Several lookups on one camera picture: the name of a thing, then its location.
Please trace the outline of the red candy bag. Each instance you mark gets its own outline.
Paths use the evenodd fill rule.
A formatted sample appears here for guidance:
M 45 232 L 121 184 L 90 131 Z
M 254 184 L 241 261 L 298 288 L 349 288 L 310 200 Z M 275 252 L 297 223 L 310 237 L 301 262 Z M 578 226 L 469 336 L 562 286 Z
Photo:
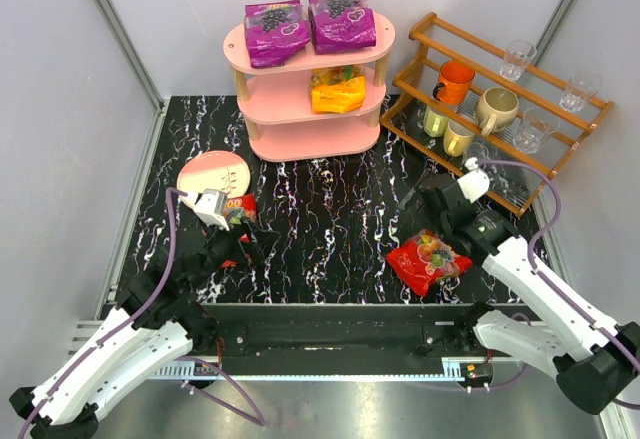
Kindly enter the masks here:
M 435 283 L 460 276 L 472 266 L 470 258 L 429 230 L 423 229 L 386 255 L 398 276 L 416 295 L 424 297 Z
M 257 203 L 253 194 L 246 194 L 236 198 L 227 200 L 224 216 L 229 224 L 228 231 L 217 228 L 217 234 L 225 234 L 232 232 L 232 224 L 239 223 L 241 220 L 248 220 L 253 223 L 253 227 L 257 225 Z

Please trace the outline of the purple candy bag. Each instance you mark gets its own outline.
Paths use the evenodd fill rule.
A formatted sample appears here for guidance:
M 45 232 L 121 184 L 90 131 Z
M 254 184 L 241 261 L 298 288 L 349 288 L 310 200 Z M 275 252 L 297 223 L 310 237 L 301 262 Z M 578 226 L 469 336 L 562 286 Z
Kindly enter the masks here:
M 308 15 L 317 54 L 350 52 L 376 45 L 374 12 L 368 0 L 309 0 Z
M 311 41 L 299 0 L 246 5 L 244 13 L 245 44 L 252 68 L 281 66 Z

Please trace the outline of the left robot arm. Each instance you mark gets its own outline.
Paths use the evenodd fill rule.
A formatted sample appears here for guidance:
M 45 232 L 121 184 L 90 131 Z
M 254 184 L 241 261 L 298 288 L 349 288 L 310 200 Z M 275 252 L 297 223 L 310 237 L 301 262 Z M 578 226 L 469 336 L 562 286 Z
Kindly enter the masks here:
M 91 438 L 111 407 L 166 364 L 221 350 L 199 289 L 228 263 L 262 266 L 277 239 L 244 220 L 227 230 L 204 227 L 179 250 L 172 231 L 165 268 L 127 280 L 98 330 L 58 372 L 11 395 L 24 421 L 19 437 Z

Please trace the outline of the purple candy bag back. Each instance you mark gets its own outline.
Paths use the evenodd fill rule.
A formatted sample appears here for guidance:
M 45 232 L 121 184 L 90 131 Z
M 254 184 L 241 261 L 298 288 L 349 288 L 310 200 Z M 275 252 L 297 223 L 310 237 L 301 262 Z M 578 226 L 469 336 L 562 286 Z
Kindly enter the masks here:
M 281 66 L 311 41 L 299 0 L 246 5 L 244 13 L 245 44 L 252 68 Z

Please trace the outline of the orange candy bag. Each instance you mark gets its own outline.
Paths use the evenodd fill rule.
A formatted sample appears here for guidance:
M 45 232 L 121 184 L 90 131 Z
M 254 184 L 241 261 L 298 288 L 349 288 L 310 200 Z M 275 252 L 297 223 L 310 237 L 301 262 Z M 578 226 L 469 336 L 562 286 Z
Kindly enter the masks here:
M 364 67 L 313 69 L 309 95 L 311 109 L 316 114 L 345 114 L 360 108 L 366 97 Z

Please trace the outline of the purple candy bag front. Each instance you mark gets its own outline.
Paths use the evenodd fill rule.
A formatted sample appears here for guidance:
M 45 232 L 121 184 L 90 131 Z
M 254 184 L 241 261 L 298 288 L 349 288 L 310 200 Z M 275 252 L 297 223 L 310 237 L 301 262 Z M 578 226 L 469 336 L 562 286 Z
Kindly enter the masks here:
M 374 12 L 368 0 L 309 0 L 308 15 L 317 54 L 350 52 L 376 45 Z

